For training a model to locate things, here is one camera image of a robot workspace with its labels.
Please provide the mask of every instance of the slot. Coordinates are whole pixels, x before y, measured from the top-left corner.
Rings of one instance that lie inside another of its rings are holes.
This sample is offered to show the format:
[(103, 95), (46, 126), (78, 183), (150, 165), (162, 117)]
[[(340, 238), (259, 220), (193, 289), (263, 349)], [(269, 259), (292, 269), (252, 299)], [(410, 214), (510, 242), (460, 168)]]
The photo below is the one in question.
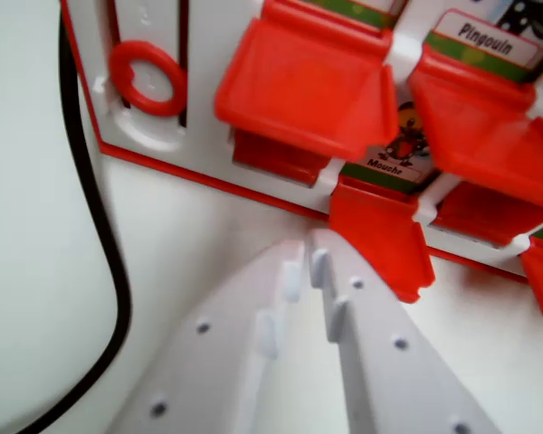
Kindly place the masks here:
[[(179, 66), (187, 71), (189, 50), (189, 0), (179, 0)], [(179, 114), (179, 125), (187, 126), (187, 107)]]
[[(117, 18), (117, 7), (115, 6), (115, 0), (106, 0), (107, 2), (107, 20), (109, 22), (110, 41), (112, 47), (120, 44), (119, 33), (119, 19)], [(125, 109), (130, 109), (130, 103), (120, 97), (121, 102)]]

